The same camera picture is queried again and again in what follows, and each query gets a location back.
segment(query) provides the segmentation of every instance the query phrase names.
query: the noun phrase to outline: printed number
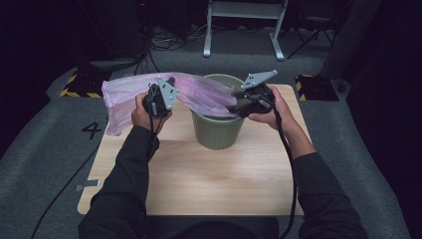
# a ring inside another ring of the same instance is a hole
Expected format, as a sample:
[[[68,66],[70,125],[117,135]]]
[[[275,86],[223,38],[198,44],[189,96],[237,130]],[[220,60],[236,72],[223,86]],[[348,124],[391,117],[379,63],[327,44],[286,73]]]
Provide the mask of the printed number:
[[[98,131],[101,131],[101,129],[97,128],[98,126],[99,124],[97,122],[93,122],[90,125],[84,127],[82,131],[89,131],[91,133],[90,139],[93,139],[94,134],[96,134]]]

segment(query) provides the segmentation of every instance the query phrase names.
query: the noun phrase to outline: green trash bin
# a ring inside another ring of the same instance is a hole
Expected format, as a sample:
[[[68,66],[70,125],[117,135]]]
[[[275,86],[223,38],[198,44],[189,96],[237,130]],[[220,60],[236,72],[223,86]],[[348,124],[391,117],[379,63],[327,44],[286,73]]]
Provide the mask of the green trash bin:
[[[228,75],[213,74],[205,76],[240,91],[243,81]],[[196,139],[203,146],[220,150],[235,143],[244,119],[241,118],[210,118],[192,112]]]

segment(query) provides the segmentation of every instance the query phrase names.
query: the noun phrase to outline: hand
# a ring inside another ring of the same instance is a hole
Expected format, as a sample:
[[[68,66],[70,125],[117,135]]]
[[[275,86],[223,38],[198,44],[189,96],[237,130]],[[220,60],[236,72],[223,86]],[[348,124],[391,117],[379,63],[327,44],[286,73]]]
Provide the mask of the hand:
[[[136,109],[134,109],[131,114],[131,120],[132,120],[133,125],[142,126],[151,130],[151,126],[149,123],[149,113],[146,112],[142,106],[142,100],[146,96],[147,96],[147,93],[142,93],[136,96],[135,98]],[[162,127],[164,126],[164,123],[171,117],[171,115],[172,115],[172,112],[170,112],[167,115],[167,117],[163,119],[152,117],[152,123],[154,126],[153,132],[157,132],[157,134],[159,134],[161,132]]]
[[[285,99],[280,95],[279,90],[277,90],[276,87],[267,85],[268,88],[272,91],[274,97],[275,97],[275,104],[276,109],[280,113],[280,116],[282,118],[282,129],[283,131],[288,130],[292,126],[297,126],[298,123],[294,119],[292,112],[287,105]],[[250,114],[249,120],[258,121],[258,122],[265,122],[273,129],[277,130],[277,122],[276,122],[276,116],[274,115],[274,111],[270,111],[267,114]]]

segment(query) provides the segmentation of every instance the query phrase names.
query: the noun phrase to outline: gray mat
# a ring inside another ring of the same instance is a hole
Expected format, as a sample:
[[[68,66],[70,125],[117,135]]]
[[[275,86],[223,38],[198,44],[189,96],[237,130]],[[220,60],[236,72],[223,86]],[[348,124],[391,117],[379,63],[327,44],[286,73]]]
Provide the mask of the gray mat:
[[[221,73],[246,79],[249,73],[277,70],[271,83],[291,86],[296,75],[319,72],[329,48],[323,36],[290,60],[279,62],[268,33],[268,29],[219,32],[213,37],[209,59],[202,57],[203,38],[177,51],[152,51],[152,57],[161,72]],[[300,44],[299,36],[288,33],[280,43],[287,55]],[[101,141],[106,126],[103,100],[59,97],[73,71],[52,84],[48,91],[51,102],[25,126],[0,160],[0,238],[29,238],[50,201]],[[151,61],[148,71],[155,72]],[[148,71],[144,61],[138,72]],[[111,77],[128,77],[133,72],[134,67]],[[362,142],[345,95],[339,97],[335,103],[300,102],[312,141],[360,213],[370,238],[409,238],[395,195]],[[93,122],[102,131],[90,139],[90,133],[82,128]],[[78,238],[77,226],[83,215],[77,206],[82,193],[75,191],[75,186],[88,178],[92,163],[88,162],[48,211],[36,238]],[[279,217],[279,221],[284,231],[288,217]],[[301,222],[297,217],[288,238],[298,237]]]

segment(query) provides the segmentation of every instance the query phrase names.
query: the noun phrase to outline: wooden tabletop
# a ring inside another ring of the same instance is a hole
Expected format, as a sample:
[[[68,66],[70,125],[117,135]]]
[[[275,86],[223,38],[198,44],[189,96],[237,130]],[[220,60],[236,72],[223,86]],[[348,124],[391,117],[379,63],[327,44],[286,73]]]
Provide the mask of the wooden tabletop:
[[[295,92],[275,85],[308,134]],[[86,214],[91,198],[114,166],[130,127],[121,136],[105,134],[78,211]],[[292,172],[279,134],[267,124],[245,119],[236,142],[223,150],[202,146],[195,137],[191,111],[176,101],[173,115],[158,136],[160,149],[149,163],[146,200],[149,215],[289,215]],[[303,214],[300,206],[297,214]]]

